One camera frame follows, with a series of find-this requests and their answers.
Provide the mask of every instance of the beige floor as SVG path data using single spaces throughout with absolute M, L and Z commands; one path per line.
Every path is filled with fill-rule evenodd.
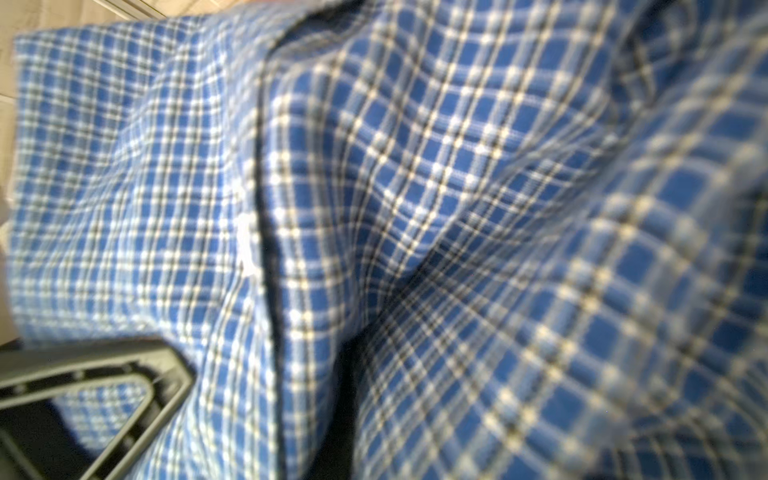
M 166 16 L 218 12 L 242 0 L 145 0 Z M 105 5 L 109 0 L 0 0 L 0 189 L 13 191 L 13 144 L 15 132 L 15 72 L 13 37 L 43 28 L 62 28 L 93 23 L 124 22 Z M 0 227 L 0 247 L 7 247 L 8 225 Z

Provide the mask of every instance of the checkered pattern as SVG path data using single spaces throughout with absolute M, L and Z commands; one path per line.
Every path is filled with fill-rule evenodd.
M 347 345 L 359 478 L 758 478 L 767 32 L 331 0 L 25 35 L 16 321 L 189 359 L 136 478 L 302 478 Z

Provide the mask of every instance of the plaid fabric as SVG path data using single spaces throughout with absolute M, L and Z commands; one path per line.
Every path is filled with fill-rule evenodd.
M 302 478 L 347 348 L 358 478 L 768 468 L 758 4 L 245 5 L 16 48 L 26 342 L 197 370 L 135 478 Z M 94 445 L 132 393 L 59 406 Z

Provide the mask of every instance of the blue plaid shirt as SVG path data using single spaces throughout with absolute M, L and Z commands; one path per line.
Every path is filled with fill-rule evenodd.
M 197 372 L 135 478 L 763 478 L 768 9 L 367 0 L 16 42 L 30 346 Z M 141 392 L 58 400 L 99 449 Z

